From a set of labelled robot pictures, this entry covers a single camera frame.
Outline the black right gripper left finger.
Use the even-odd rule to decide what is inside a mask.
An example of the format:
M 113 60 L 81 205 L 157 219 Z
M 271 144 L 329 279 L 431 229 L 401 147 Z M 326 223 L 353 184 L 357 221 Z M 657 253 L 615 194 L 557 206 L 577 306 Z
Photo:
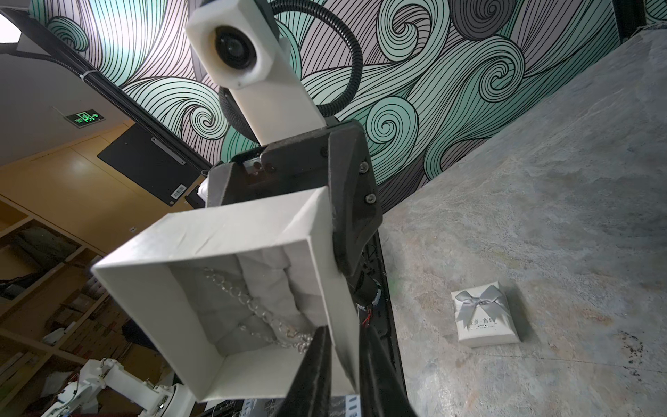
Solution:
M 332 387 L 333 347 L 328 327 L 314 333 L 277 417 L 326 417 Z

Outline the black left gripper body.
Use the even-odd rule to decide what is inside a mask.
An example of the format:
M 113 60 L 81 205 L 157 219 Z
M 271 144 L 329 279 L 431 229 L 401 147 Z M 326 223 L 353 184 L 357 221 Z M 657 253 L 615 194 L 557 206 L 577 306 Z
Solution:
M 354 276 L 382 223 L 378 186 L 365 130 L 338 123 L 234 156 L 208 173 L 208 207 L 328 187 L 333 251 L 340 271 Z

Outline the grey foam insert pad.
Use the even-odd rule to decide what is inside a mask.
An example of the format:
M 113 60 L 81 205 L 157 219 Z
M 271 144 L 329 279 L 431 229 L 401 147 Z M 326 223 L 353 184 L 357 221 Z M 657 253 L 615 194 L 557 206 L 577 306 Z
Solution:
M 265 347 L 307 351 L 326 324 L 321 298 L 295 295 L 282 248 L 170 264 L 203 332 L 222 356 Z

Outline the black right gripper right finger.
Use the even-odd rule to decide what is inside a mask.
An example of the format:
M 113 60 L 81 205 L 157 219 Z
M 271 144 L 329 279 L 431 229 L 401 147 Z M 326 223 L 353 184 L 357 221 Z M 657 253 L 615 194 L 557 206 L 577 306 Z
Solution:
M 360 328 L 360 384 L 362 416 L 417 416 L 372 328 Z

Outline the white jewelry box base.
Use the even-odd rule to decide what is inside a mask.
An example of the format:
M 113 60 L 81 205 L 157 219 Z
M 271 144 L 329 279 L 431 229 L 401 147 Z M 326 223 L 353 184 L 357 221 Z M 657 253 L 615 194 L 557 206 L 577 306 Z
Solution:
M 320 327 L 333 394 L 359 390 L 327 188 L 166 215 L 93 273 L 199 401 L 285 396 Z

